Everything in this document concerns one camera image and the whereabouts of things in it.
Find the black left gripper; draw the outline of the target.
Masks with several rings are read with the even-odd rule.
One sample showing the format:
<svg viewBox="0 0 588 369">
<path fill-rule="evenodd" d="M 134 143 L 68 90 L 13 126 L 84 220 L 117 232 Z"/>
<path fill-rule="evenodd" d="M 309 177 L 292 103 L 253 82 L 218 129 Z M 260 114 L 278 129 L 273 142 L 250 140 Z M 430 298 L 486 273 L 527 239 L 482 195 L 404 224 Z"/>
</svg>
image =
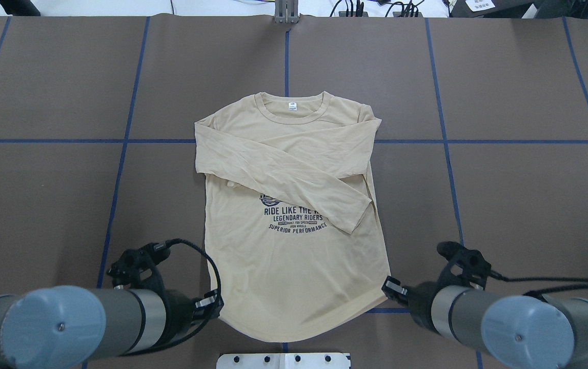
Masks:
<svg viewBox="0 0 588 369">
<path fill-rule="evenodd" d="M 183 339 L 193 334 L 205 319 L 216 319 L 224 307 L 218 290 L 207 292 L 202 298 L 189 298 L 176 290 L 167 290 L 167 309 L 164 339 Z"/>
</svg>

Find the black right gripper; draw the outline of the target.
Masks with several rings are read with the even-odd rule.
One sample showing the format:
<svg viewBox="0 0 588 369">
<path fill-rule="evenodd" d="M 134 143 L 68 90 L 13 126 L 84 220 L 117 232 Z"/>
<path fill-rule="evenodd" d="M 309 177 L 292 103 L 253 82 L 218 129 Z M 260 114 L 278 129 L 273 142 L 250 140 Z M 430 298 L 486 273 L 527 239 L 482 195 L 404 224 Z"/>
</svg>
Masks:
<svg viewBox="0 0 588 369">
<path fill-rule="evenodd" d="M 436 282 L 407 286 L 396 278 L 388 276 L 383 282 L 382 291 L 389 300 L 409 309 L 417 325 L 430 331 L 436 330 L 432 320 L 432 303 L 437 294 Z"/>
</svg>

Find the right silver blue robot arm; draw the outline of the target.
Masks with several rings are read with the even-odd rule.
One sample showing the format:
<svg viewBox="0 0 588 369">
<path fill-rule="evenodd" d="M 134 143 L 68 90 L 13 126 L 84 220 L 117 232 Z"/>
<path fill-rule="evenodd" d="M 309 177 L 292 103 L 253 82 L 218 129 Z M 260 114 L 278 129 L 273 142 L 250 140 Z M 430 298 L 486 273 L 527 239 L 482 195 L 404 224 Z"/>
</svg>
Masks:
<svg viewBox="0 0 588 369">
<path fill-rule="evenodd" d="M 588 299 L 501 296 L 481 289 L 388 276 L 385 296 L 423 329 L 511 368 L 588 368 Z"/>
</svg>

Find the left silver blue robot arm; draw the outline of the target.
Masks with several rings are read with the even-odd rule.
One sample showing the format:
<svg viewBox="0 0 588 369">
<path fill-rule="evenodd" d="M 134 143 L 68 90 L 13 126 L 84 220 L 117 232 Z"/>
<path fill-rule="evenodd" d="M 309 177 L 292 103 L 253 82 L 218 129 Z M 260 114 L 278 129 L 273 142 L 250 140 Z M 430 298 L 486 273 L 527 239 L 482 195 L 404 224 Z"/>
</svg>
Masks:
<svg viewBox="0 0 588 369">
<path fill-rule="evenodd" d="M 0 368 L 72 368 L 169 350 L 219 317 L 218 290 L 189 299 L 64 285 L 0 296 Z"/>
</svg>

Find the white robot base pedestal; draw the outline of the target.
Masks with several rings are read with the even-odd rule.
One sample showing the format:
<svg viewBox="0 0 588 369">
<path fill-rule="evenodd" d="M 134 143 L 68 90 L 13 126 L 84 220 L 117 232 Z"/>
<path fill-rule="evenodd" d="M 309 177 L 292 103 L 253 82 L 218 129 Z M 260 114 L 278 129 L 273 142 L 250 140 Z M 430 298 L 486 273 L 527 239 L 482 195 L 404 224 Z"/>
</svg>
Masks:
<svg viewBox="0 0 588 369">
<path fill-rule="evenodd" d="M 352 368 L 349 353 L 223 354 L 216 368 Z"/>
</svg>

